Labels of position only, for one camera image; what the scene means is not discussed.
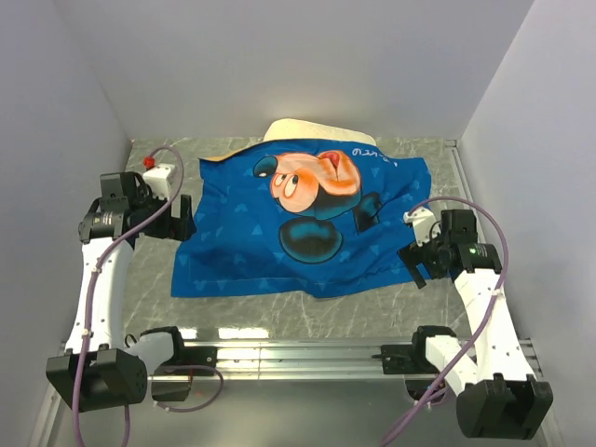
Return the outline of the cream pillow yellow trim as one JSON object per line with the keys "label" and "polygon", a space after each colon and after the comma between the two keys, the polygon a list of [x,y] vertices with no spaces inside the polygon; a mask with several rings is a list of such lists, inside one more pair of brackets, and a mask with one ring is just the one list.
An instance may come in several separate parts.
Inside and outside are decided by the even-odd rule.
{"label": "cream pillow yellow trim", "polygon": [[282,118],[274,121],[263,136],[263,142],[297,139],[358,142],[372,146],[376,145],[374,137],[363,132],[293,118]]}

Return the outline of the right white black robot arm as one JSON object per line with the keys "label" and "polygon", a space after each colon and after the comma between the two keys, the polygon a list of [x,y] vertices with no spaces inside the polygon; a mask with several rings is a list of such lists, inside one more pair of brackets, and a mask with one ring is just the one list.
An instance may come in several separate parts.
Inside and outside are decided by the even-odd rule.
{"label": "right white black robot arm", "polygon": [[407,212],[404,222],[415,241],[400,250],[418,287],[419,270],[431,278],[453,280],[464,305],[471,338],[461,344],[448,327],[422,326],[413,334],[414,368],[438,375],[414,407],[387,431],[389,445],[421,409],[446,391],[456,397],[462,434],[471,439],[530,440],[553,402],[551,386],[537,379],[517,338],[502,286],[506,250],[480,242],[472,210],[443,210],[434,221],[427,209]]}

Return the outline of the blue and orange pillowcase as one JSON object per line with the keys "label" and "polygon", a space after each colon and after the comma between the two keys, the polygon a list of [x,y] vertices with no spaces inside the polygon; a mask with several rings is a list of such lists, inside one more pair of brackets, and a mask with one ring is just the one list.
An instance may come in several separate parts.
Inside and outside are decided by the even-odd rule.
{"label": "blue and orange pillowcase", "polygon": [[261,142],[199,162],[196,233],[175,255],[177,298],[304,291],[331,298],[411,280],[403,218],[427,199],[421,157],[362,142]]}

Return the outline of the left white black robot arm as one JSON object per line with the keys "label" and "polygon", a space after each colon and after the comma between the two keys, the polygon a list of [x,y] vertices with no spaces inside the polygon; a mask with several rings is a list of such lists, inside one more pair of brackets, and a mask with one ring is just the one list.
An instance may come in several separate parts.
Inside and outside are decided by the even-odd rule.
{"label": "left white black robot arm", "polygon": [[214,347],[192,348],[175,326],[146,330],[132,341],[123,327],[129,264],[140,235],[186,241],[196,227],[192,199],[173,181],[175,166],[100,177],[101,194],[78,226],[83,277],[77,313],[62,355],[47,360],[46,376],[74,412],[140,403],[150,375],[213,375]]}

